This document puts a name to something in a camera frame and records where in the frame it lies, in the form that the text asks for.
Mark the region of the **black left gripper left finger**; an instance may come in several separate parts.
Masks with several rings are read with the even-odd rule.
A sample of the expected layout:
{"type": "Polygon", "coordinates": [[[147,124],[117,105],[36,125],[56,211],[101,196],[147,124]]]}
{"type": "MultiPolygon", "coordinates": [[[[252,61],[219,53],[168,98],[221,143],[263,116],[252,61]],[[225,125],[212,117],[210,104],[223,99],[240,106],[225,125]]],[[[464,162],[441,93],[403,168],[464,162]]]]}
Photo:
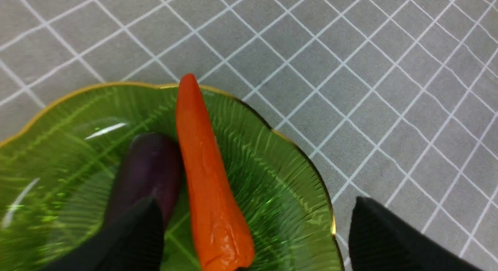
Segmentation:
{"type": "Polygon", "coordinates": [[[164,249],[160,206],[146,197],[44,271],[158,271],[164,249]]]}

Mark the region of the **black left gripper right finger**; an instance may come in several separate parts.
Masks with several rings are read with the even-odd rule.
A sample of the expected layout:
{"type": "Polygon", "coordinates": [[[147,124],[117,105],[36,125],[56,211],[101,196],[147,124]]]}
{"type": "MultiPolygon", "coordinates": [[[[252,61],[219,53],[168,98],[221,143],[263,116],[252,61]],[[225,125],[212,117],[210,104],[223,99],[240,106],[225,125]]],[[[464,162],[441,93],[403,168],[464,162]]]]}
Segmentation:
{"type": "Polygon", "coordinates": [[[349,253],[354,271],[476,271],[369,197],[352,211],[349,253]]]}

